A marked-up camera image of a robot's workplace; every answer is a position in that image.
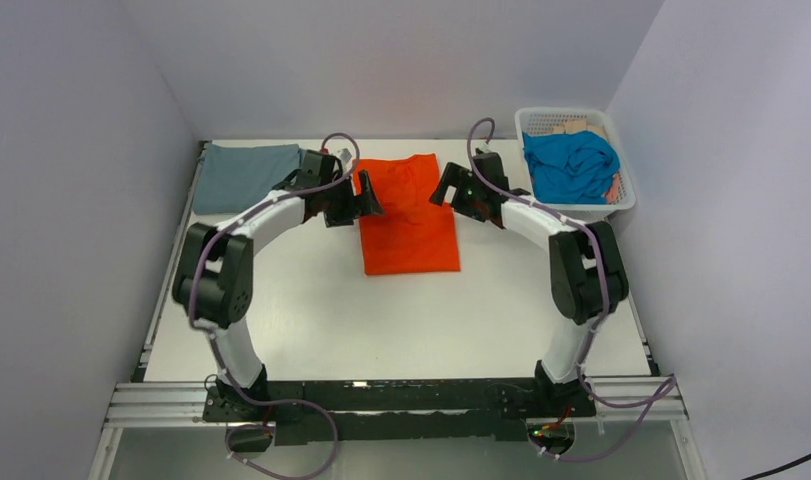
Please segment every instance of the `blue garment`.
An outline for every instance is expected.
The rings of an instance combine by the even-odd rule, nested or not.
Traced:
[[[299,168],[299,145],[230,148],[208,144],[193,195],[193,212],[240,213],[260,202]]]
[[[523,134],[535,198],[544,203],[604,204],[620,159],[593,132],[533,137]]]

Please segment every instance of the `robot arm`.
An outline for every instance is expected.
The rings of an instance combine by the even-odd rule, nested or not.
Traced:
[[[178,269],[172,286],[173,299],[188,309],[194,275],[205,245],[217,232],[239,225],[223,235],[211,249],[208,260],[214,267],[202,272],[198,283],[192,327],[207,332],[216,353],[225,364],[218,374],[218,388],[231,393],[227,374],[255,400],[269,400],[266,367],[254,348],[246,323],[252,300],[252,274],[255,255],[282,233],[298,227],[319,213],[326,226],[352,225],[364,215],[383,215],[367,172],[359,173],[361,191],[353,194],[350,181],[307,195],[307,191],[327,185],[343,175],[340,159],[326,153],[307,151],[300,169],[256,205],[216,226],[201,223],[187,230]]]
[[[430,202],[442,205],[447,190],[455,188],[450,205],[459,214],[480,222],[490,221],[499,228],[519,233],[549,252],[552,297],[558,310],[568,318],[541,357],[535,378],[553,397],[547,401],[560,402],[558,396],[578,390],[561,388],[577,380],[576,361],[585,338],[597,316],[602,312],[599,280],[593,265],[593,250],[582,232],[532,207],[535,199],[525,190],[510,190],[504,174],[502,159],[496,153],[481,153],[473,163],[482,176],[504,191],[510,191],[521,201],[508,201],[488,188],[465,167],[448,164]],[[610,313],[629,295],[629,283],[620,258],[611,226],[606,222],[588,225],[597,237],[605,267]]]

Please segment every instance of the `folded orange shirt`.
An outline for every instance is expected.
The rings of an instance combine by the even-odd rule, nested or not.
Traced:
[[[458,241],[452,207],[429,203],[440,179],[434,154],[405,160],[364,160],[383,217],[361,217],[364,273],[458,272]],[[356,191],[358,175],[353,175]]]

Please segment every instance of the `black cable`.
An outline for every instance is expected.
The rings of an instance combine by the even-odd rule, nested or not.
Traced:
[[[753,475],[751,477],[747,477],[747,478],[745,478],[743,480],[756,480],[758,478],[764,478],[764,477],[769,477],[770,475],[776,475],[777,473],[784,472],[785,470],[788,470],[790,468],[794,468],[797,465],[803,464],[803,463],[805,463],[805,462],[807,462],[809,460],[811,460],[811,453],[809,453],[808,455],[806,455],[804,457],[800,457],[800,458],[794,460],[791,463],[786,463],[786,464],[782,465],[781,467],[777,467],[777,468],[774,468],[773,470],[768,470],[766,472],[757,473],[757,474],[755,474],[755,475]]]
[[[202,385],[204,385],[206,392],[208,391],[208,379],[211,378],[211,377],[217,378],[217,374],[212,373],[212,374],[208,375],[207,377],[205,377],[205,381],[202,382]]]

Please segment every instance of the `white wall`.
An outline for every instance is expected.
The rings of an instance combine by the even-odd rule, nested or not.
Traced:
[[[810,452],[811,1],[667,0],[609,112],[632,290],[710,478]]]
[[[195,141],[114,0],[0,0],[0,479],[78,479],[132,372]]]
[[[124,0],[202,138],[457,137],[605,108],[662,0]]]

